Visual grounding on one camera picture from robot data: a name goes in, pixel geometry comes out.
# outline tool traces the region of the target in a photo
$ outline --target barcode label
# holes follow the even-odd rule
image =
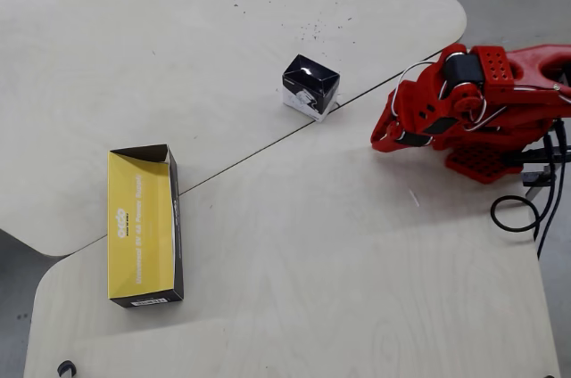
[[[164,298],[159,298],[158,300],[140,300],[139,302],[131,302],[131,305],[139,307],[141,305],[164,304],[165,302],[168,301],[165,300]]]

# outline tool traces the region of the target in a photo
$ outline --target yellow box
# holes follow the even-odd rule
[[[166,144],[110,151],[109,299],[122,307],[182,300],[177,163]]]

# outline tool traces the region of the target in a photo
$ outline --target red robotic arm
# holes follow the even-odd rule
[[[521,165],[504,156],[542,138],[553,120],[571,116],[571,45],[506,53],[500,46],[446,47],[417,82],[389,95],[371,136],[393,152],[431,144],[452,148],[446,166],[484,184]]]

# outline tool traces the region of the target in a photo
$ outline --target table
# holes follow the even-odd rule
[[[459,39],[455,0],[0,0],[2,229],[62,256],[105,232],[106,152],[168,143],[184,192],[310,123],[302,53],[347,103]]]
[[[55,265],[24,378],[64,359],[82,378],[559,377],[532,236],[489,218],[517,177],[480,185],[442,152],[373,151],[392,88],[181,197],[184,301],[107,300],[105,240]]]

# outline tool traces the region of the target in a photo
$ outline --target gray floor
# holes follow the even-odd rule
[[[459,0],[468,15],[463,42],[508,49],[571,43],[569,0]],[[542,256],[543,281],[563,377],[571,377],[571,177]],[[538,198],[544,201],[545,193]],[[54,259],[0,231],[0,376],[21,378],[34,293]]]

